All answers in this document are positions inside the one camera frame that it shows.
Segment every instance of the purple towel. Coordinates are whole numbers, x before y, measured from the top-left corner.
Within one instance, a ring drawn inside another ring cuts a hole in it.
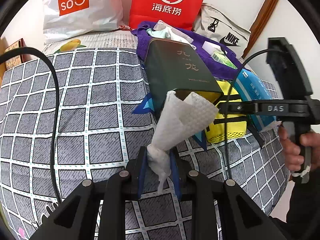
[[[146,59],[149,42],[152,38],[147,34],[147,29],[149,28],[153,29],[155,25],[156,25],[155,22],[143,21],[138,25],[137,29],[131,31],[133,35],[138,37],[137,55],[142,60]],[[225,45],[222,45],[216,41],[210,40],[209,38],[206,38],[192,31],[187,31],[180,28],[176,28],[176,29],[185,33],[186,35],[188,35],[190,38],[193,39],[192,45],[195,45],[197,47],[196,52],[198,53],[200,58],[203,60],[203,62],[206,64],[206,66],[208,67],[208,69],[210,70],[210,72],[214,77],[225,79],[225,80],[234,79],[237,70],[214,61],[213,58],[204,49],[202,49],[202,45],[204,44],[205,41],[208,41],[221,46],[221,48],[227,52],[227,56],[231,60],[231,62],[237,68],[240,68],[242,65],[237,60],[236,54],[231,49],[229,49]]]

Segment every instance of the wooden door frame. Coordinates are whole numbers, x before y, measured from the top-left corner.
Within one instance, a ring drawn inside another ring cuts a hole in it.
[[[250,39],[247,48],[244,50],[242,58],[245,58],[257,39],[261,35],[263,29],[266,27],[273,11],[276,8],[279,0],[265,0],[254,23],[252,24],[250,31]]]

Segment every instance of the white plastic bag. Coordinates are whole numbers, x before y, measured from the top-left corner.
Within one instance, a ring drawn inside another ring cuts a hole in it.
[[[45,43],[124,25],[121,0],[43,0],[43,4]]]

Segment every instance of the finger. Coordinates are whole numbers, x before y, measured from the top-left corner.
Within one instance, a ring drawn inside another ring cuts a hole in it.
[[[279,127],[279,130],[278,130],[278,134],[279,134],[279,137],[282,139],[282,140],[286,140],[288,139],[288,133],[287,133],[287,130],[283,127],[283,126],[280,126]]]
[[[286,167],[288,168],[289,171],[299,171],[301,170],[300,165],[291,165],[291,164],[286,164]]]
[[[304,157],[301,155],[295,156],[295,155],[286,155],[285,161],[288,164],[291,165],[302,165],[304,162]]]
[[[284,154],[289,155],[299,155],[300,154],[300,147],[296,144],[294,144],[289,139],[287,140],[280,140],[280,143],[284,149]]]
[[[319,147],[320,146],[320,134],[315,132],[309,132],[300,136],[300,143],[304,146]]]

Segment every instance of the red haidilao bag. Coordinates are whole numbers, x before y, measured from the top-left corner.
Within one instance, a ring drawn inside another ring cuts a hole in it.
[[[203,0],[132,0],[129,26],[137,28],[142,21],[164,22],[191,30]]]

